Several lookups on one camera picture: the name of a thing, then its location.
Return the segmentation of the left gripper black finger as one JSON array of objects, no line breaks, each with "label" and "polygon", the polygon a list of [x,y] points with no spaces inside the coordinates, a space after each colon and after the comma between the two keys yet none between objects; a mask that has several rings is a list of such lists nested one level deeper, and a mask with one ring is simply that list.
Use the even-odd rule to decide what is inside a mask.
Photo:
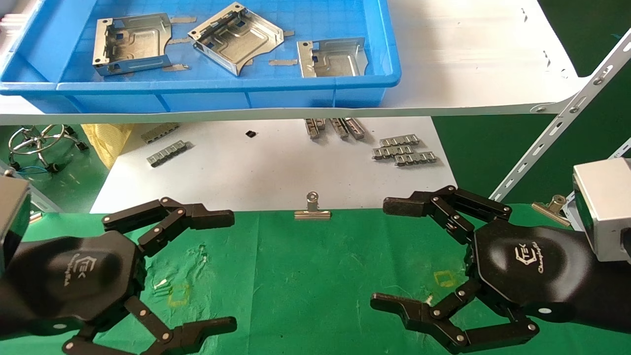
[{"label": "left gripper black finger", "polygon": [[142,255],[155,256],[187,229],[227,228],[235,224],[233,211],[208,211],[203,204],[181,204],[169,197],[136,205],[102,218],[105,231],[121,234],[151,227],[138,239]]}]

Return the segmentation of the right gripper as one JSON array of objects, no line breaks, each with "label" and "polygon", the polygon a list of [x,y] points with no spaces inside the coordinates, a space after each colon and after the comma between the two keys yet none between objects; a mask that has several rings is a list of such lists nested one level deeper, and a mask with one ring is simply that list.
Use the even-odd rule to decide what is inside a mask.
[{"label": "right gripper", "polygon": [[[462,330],[450,318],[478,295],[482,285],[476,280],[433,307],[407,297],[372,294],[374,310],[398,315],[405,329],[430,335],[451,354],[529,342],[539,327],[523,314],[549,322],[599,323],[591,281],[596,257],[580,232],[511,224],[511,207],[453,185],[415,191],[408,198],[387,197],[383,212],[429,216],[459,244],[472,244],[476,275],[490,288],[491,300],[507,308],[508,323]],[[489,224],[475,232],[462,214]]]}]

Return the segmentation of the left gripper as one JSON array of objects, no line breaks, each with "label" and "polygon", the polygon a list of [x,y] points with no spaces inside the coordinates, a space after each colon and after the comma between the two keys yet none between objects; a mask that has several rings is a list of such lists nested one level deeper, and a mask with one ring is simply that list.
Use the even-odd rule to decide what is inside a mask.
[{"label": "left gripper", "polygon": [[235,317],[167,328],[138,298],[145,277],[139,247],[116,231],[23,242],[1,277],[1,339],[81,329],[63,345],[66,355],[129,355],[93,339],[131,314],[155,337],[142,355],[190,355],[208,337],[237,330]]}]

